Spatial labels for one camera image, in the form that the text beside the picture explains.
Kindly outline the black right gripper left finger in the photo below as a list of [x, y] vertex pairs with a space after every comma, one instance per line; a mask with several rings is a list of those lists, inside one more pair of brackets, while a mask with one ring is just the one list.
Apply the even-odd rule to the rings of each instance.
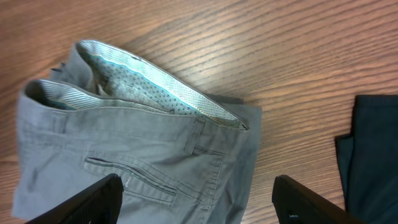
[[116, 224], [123, 191], [120, 176], [109, 174], [26, 224]]

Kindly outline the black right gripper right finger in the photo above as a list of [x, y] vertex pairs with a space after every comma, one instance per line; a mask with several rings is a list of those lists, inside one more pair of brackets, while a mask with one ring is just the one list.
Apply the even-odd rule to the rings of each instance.
[[280, 224], [363, 224], [287, 175], [275, 178], [272, 203]]

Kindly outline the grey shorts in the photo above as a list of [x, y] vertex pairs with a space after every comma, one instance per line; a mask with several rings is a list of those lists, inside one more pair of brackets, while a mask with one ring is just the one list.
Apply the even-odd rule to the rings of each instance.
[[31, 220], [117, 174], [119, 223], [240, 223], [261, 116], [128, 51], [79, 41], [50, 78], [20, 90], [12, 214]]

